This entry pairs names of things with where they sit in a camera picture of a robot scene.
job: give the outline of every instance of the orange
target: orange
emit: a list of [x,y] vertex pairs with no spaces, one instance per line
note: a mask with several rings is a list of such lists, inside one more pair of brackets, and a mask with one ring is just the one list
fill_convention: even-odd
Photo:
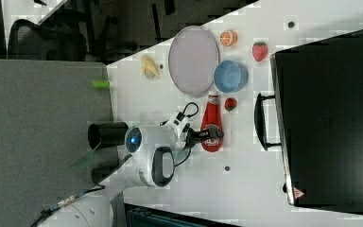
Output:
[[224,46],[230,46],[237,42],[237,34],[234,31],[224,31],[220,35],[220,43]]

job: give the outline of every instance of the ketchup bottle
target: ketchup bottle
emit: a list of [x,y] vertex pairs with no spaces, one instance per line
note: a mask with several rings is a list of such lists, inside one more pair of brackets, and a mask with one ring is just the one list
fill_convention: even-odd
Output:
[[[222,131],[222,121],[220,119],[220,98],[216,91],[209,92],[207,107],[202,119],[201,130],[215,128]],[[208,139],[201,142],[202,147],[210,152],[216,152],[222,147],[223,138]]]

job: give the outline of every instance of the plate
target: plate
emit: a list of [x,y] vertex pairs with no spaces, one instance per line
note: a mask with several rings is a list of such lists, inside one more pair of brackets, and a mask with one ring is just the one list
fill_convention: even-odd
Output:
[[214,83],[219,53],[214,36],[199,26],[181,30],[170,46],[170,77],[182,92],[203,96]]

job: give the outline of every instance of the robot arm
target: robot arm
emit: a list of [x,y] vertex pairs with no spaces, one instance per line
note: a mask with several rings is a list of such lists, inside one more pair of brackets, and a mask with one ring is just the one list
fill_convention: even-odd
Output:
[[193,131],[189,123],[192,115],[185,115],[184,111],[175,112],[161,126],[130,128],[125,136],[129,155],[123,164],[99,188],[72,196],[42,212],[43,222],[38,219],[32,227],[110,227],[113,222],[110,201],[126,188],[169,184],[175,166],[179,165],[174,163],[176,152],[185,148],[191,151],[200,141],[223,136],[220,131]]

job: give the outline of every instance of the strawberry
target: strawberry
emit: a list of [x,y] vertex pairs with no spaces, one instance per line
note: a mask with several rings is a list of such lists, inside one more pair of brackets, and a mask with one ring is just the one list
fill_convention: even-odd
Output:
[[234,110],[234,108],[237,106],[237,100],[235,100],[232,97],[229,97],[228,99],[226,99],[225,101],[225,109],[226,111],[230,112],[232,110]]
[[262,61],[268,54],[268,47],[265,43],[259,42],[252,46],[252,55],[256,61]]

